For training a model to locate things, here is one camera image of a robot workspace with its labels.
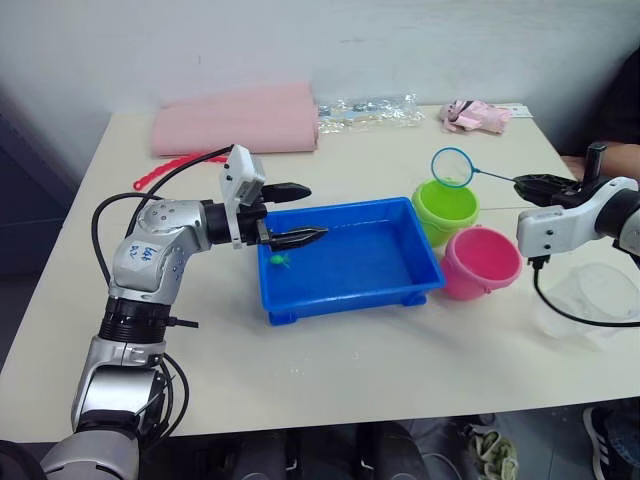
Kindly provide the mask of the bystander bare hand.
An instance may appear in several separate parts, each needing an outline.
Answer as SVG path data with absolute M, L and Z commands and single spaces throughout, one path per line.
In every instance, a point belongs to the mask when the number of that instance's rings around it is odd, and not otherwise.
M 584 157 L 563 155 L 561 159 L 577 180 L 583 179 L 586 168 Z

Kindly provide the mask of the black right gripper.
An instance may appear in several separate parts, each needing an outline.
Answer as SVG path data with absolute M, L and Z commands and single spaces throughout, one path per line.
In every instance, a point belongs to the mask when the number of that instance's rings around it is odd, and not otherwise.
M 578 207 L 593 195 L 593 188 L 575 179 L 551 174 L 527 174 L 514 178 L 514 190 L 525 201 L 536 206 L 559 205 Z M 556 192 L 553 187 L 567 187 Z

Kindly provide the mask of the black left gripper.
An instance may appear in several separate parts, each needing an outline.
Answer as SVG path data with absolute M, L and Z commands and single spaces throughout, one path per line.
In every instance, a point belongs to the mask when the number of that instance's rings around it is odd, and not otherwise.
M 269 245 L 273 252 L 302 248 L 328 233 L 327 228 L 301 227 L 283 233 L 270 233 L 265 224 L 268 210 L 263 203 L 287 203 L 309 197 L 309 187 L 293 183 L 264 185 L 261 202 L 251 206 L 240 205 L 237 221 L 241 242 L 247 246 Z

